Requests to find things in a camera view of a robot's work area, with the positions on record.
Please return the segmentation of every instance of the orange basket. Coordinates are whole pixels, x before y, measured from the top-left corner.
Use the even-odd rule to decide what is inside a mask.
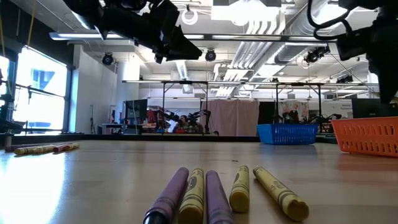
[[[398,117],[331,122],[341,151],[398,157]]]

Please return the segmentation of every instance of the pillar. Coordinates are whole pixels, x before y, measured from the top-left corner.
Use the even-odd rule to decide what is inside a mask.
[[[117,76],[115,121],[119,123],[120,113],[124,118],[123,102],[139,99],[138,83],[122,83],[123,80],[139,80],[139,62],[135,60],[119,62]]]

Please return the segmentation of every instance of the monitor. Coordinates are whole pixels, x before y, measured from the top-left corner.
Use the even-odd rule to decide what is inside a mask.
[[[398,116],[396,104],[382,104],[380,99],[352,99],[353,118]]]
[[[126,101],[126,118],[147,118],[148,100],[130,100]]]

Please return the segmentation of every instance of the yellow crayon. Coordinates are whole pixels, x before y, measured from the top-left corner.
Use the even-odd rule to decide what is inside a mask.
[[[178,224],[202,224],[203,223],[203,188],[204,172],[201,168],[192,170],[191,178],[188,183],[188,189],[178,215]]]
[[[24,154],[31,154],[33,153],[33,150],[38,148],[38,147],[45,147],[43,146],[31,146],[31,147],[22,147],[22,148],[18,148],[14,151],[15,154],[17,155],[24,155]]]
[[[246,213],[249,210],[249,204],[249,168],[246,165],[241,165],[232,186],[229,205],[234,212]]]
[[[36,147],[32,153],[34,154],[40,154],[40,153],[45,153],[45,152],[52,152],[52,149],[55,148],[57,145],[49,145],[49,146],[40,146]]]
[[[77,144],[77,143],[75,143],[75,144],[70,144],[69,147],[66,147],[66,148],[65,148],[65,151],[71,151],[71,150],[77,149],[77,148],[79,148],[79,147],[80,147],[80,144]]]
[[[263,167],[257,166],[253,169],[253,173],[261,185],[271,194],[272,198],[282,207],[287,216],[298,222],[308,218],[310,210],[303,199],[288,189]]]

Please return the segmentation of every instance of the blue plastic basket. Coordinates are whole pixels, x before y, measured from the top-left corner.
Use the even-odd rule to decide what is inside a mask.
[[[267,144],[313,144],[318,132],[317,124],[259,124],[260,141]]]

